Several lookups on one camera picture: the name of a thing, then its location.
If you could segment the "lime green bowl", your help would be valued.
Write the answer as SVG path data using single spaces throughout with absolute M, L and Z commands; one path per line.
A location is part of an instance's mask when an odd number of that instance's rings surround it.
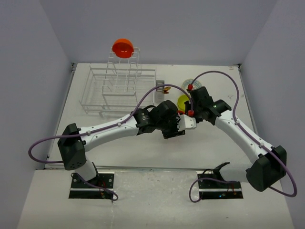
M 188 102 L 189 99 L 186 95 L 181 95 L 177 100 L 178 110 L 185 112 L 185 102 Z

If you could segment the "yellow sun pattern bowl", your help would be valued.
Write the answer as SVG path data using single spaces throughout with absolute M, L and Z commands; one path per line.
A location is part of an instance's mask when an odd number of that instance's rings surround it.
M 188 85 L 192 84 L 193 85 L 193 89 L 198 89 L 200 87 L 202 87 L 202 84 L 198 81 L 198 80 L 195 80 L 193 82 L 193 79 L 186 79 L 183 83 L 182 83 L 182 88 L 184 90 L 187 90 L 188 89 Z

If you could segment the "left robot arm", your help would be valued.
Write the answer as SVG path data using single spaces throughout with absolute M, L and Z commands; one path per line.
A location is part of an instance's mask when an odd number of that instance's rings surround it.
M 177 106 L 166 100 L 158 106 L 139 108 L 134 114 L 102 125 L 78 128 L 75 123 L 69 124 L 57 142 L 64 168 L 78 173 L 86 186 L 95 187 L 99 175 L 94 163 L 86 157 L 86 152 L 110 141 L 154 130 L 160 130 L 164 139 L 184 135 L 185 130 L 178 127 L 180 120 Z

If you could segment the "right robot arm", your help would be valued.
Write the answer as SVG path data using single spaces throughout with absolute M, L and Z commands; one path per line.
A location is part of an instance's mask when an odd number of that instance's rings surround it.
M 248 183 L 257 191 L 264 191 L 286 175 L 278 162 L 286 165 L 287 152 L 282 146 L 274 147 L 256 135 L 244 123 L 234 117 L 233 110 L 223 100 L 213 101 L 205 87 L 187 91 L 193 101 L 193 114 L 196 122 L 207 121 L 226 133 L 247 155 L 251 167 L 246 169 Z

